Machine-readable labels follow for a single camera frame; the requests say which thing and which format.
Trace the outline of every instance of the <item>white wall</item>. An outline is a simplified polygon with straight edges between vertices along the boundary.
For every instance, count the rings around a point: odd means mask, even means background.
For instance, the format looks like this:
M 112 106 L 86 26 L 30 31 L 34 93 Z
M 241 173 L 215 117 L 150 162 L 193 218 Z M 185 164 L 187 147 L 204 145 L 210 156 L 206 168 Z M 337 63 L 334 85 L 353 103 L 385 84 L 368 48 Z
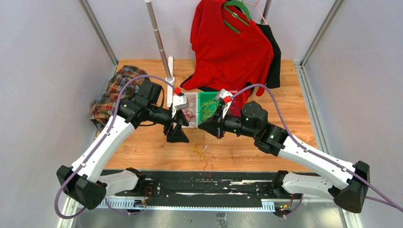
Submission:
M 93 140 L 113 66 L 77 0 L 3 1 L 0 21 L 0 227 L 55 227 L 56 170 Z
M 307 66 L 330 152 L 368 163 L 371 183 L 400 206 L 402 10 L 399 0 L 345 1 Z M 364 228 L 403 223 L 401 212 L 369 200 L 360 218 Z
M 167 55 L 194 58 L 190 31 L 200 0 L 153 0 L 155 16 Z M 334 0 L 273 0 L 268 23 L 280 45 L 283 59 L 300 61 Z M 160 58 L 153 27 L 143 0 L 89 0 L 116 57 Z M 263 12 L 265 0 L 259 3 Z M 249 7 L 258 22 L 256 8 Z

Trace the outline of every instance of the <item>red shirt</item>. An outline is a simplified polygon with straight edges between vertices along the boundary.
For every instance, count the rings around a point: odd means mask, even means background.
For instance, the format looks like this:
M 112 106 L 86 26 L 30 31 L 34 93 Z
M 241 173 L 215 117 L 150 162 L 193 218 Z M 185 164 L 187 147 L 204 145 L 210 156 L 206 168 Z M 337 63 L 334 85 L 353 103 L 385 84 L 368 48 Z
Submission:
M 255 22 L 246 26 L 226 11 L 225 2 L 201 0 L 196 8 L 190 37 L 196 67 L 193 77 L 182 85 L 186 90 L 202 86 L 241 90 L 247 82 L 266 82 L 274 56 L 269 40 Z M 228 8 L 247 21 L 235 7 Z M 224 20 L 240 33 L 228 28 Z M 260 88 L 257 95 L 263 92 Z

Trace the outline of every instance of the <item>clothing rack stand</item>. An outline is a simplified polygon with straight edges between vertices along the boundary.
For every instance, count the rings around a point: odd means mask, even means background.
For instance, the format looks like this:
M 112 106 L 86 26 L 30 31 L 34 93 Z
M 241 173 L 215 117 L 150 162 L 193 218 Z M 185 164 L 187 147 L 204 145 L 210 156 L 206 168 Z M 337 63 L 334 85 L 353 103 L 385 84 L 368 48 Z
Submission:
M 169 56 L 168 60 L 166 58 L 165 50 L 163 48 L 163 41 L 161 39 L 160 31 L 158 29 L 157 20 L 155 18 L 155 14 L 154 14 L 154 10 L 153 10 L 153 5 L 151 4 L 151 0 L 144 0 L 144 2 L 147 5 L 148 14 L 150 15 L 151 23 L 152 23 L 153 29 L 154 29 L 155 39 L 157 40 L 158 49 L 160 50 L 161 59 L 163 61 L 163 66 L 164 66 L 165 73 L 166 73 L 166 79 L 165 80 L 173 85 L 173 84 L 175 84 L 175 77 L 173 76 L 173 57 Z M 172 87 L 167 85 L 166 104 L 167 104 L 168 107 L 171 107 L 172 96 L 173 96 Z
M 266 0 L 265 8 L 263 10 L 263 17 L 260 20 L 261 24 L 263 24 L 263 22 L 265 22 L 263 18 L 266 18 L 267 12 L 269 11 L 269 8 L 270 8 L 270 5 L 271 5 L 271 0 Z

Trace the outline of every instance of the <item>plaid shirt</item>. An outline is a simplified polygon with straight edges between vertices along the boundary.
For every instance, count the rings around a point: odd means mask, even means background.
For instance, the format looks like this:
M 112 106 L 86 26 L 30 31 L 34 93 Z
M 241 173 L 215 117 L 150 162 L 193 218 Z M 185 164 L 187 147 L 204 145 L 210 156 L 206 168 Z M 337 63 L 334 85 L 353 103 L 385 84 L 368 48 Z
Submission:
M 117 97 L 123 86 L 132 78 L 140 75 L 147 75 L 147 73 L 138 67 L 124 65 L 112 79 L 109 80 L 105 94 L 92 103 L 90 120 L 98 127 L 99 131 L 105 127 L 109 118 L 113 115 L 116 108 Z M 122 99 L 126 99 L 133 93 L 136 93 L 143 81 L 144 78 L 141 78 L 129 85 L 123 92 Z

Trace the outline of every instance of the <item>wooden surface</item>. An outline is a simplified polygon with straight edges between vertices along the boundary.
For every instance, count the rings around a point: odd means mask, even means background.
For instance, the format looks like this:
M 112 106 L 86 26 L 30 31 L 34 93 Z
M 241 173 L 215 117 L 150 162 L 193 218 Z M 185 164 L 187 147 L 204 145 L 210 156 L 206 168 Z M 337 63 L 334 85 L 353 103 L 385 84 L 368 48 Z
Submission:
M 174 60 L 174 76 L 176 86 L 194 72 L 194 60 Z M 123 65 L 133 65 L 144 69 L 150 75 L 165 78 L 165 71 L 160 60 L 121 60 L 117 69 Z M 281 87 L 272 90 L 290 130 L 301 140 L 316 147 L 311 123 L 305 107 L 304 98 L 294 63 L 291 60 L 281 62 Z M 265 93 L 261 97 L 252 95 L 254 100 L 269 113 L 269 121 L 282 126 L 273 101 Z M 209 134 L 205 135 L 204 146 L 199 147 L 206 160 L 200 161 L 191 146 L 202 142 L 203 132 L 200 129 L 184 129 L 190 143 L 168 143 L 163 134 L 163 126 L 139 127 L 117 149 L 106 168 L 125 169 L 133 167 L 139 170 L 203 170 L 213 171 L 309 171 L 309 169 L 292 161 L 265 154 L 253 145 L 253 139 L 236 137 L 226 133 L 221 140 Z

